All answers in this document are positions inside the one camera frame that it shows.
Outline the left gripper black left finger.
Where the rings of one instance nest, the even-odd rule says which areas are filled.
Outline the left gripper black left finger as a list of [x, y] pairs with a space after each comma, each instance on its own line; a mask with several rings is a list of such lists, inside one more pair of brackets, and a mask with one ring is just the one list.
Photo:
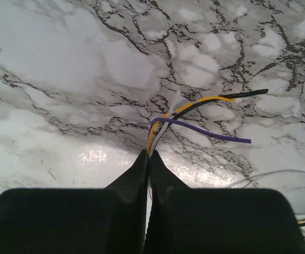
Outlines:
[[142, 253], [147, 153], [104, 188], [0, 194], [0, 253]]

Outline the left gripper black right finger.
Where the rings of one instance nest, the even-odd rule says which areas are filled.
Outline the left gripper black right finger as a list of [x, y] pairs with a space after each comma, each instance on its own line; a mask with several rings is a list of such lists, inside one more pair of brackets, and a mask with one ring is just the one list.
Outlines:
[[154, 152], [146, 253], [305, 253], [287, 199], [273, 189], [190, 188]]

